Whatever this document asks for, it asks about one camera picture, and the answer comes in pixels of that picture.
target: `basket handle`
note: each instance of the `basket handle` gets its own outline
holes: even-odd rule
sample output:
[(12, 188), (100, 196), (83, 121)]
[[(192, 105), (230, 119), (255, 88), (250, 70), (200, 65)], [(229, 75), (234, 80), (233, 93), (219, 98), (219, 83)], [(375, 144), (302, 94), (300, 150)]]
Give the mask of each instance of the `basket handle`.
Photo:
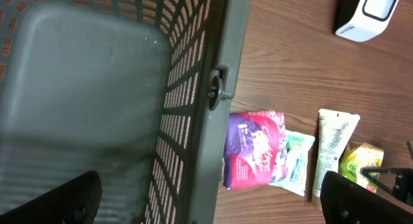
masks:
[(232, 99), (235, 96), (249, 11), (250, 0), (228, 0), (216, 63), (216, 68), (223, 70), (220, 99)]

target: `purple package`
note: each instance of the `purple package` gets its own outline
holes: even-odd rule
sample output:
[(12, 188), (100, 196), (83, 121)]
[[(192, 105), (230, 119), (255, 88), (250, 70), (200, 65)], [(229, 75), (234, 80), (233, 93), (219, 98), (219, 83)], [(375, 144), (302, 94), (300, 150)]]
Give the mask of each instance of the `purple package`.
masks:
[(285, 177), (287, 168), (277, 161), (285, 162), (286, 143), (282, 112), (231, 114), (225, 140), (224, 186), (253, 187)]

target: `wood grain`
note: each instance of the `wood grain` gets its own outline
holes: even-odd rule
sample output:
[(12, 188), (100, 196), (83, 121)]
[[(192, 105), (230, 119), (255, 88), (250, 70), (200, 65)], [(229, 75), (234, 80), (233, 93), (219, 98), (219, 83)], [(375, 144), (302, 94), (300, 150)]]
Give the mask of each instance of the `wood grain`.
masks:
[[(413, 167), (413, 0), (400, 0), (385, 32), (366, 43), (333, 34), (336, 3), (252, 0), (232, 111), (283, 111), (287, 129), (312, 135), (320, 108), (359, 114), (352, 141), (384, 149), (384, 167)], [(324, 223), (308, 202), (316, 154), (317, 145), (305, 198), (269, 185), (220, 187), (214, 223)]]

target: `lotion tube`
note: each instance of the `lotion tube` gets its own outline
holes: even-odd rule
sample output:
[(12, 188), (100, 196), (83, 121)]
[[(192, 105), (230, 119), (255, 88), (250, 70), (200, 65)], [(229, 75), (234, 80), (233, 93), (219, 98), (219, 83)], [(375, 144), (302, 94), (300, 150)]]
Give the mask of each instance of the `lotion tube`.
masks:
[(316, 177), (311, 202), (321, 210), (320, 192), (324, 176), (328, 171), (338, 172), (339, 158), (343, 153), (360, 116), (346, 112), (321, 109), (319, 114), (319, 148)]

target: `black plastic part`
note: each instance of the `black plastic part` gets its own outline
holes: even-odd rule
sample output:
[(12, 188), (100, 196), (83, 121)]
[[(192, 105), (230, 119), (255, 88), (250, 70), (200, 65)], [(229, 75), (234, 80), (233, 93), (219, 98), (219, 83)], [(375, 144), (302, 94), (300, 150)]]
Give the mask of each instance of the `black plastic part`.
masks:
[(340, 0), (336, 11), (334, 31), (347, 24), (354, 16), (360, 0)]
[(209, 109), (214, 111), (215, 108), (218, 106), (219, 102), (222, 99), (222, 92), (223, 92), (223, 82), (219, 76), (214, 76), (212, 80), (212, 87), (210, 90), (211, 99), (209, 103)]
[[(373, 178), (370, 173), (396, 174), (393, 189)], [(401, 202), (413, 206), (413, 169), (411, 168), (362, 168), (360, 174), (371, 180), (379, 188), (394, 196)]]
[(325, 174), (320, 198), (326, 224), (413, 223), (413, 214), (336, 172)]
[(0, 216), (0, 223), (92, 224), (102, 197), (96, 171), (86, 172)]

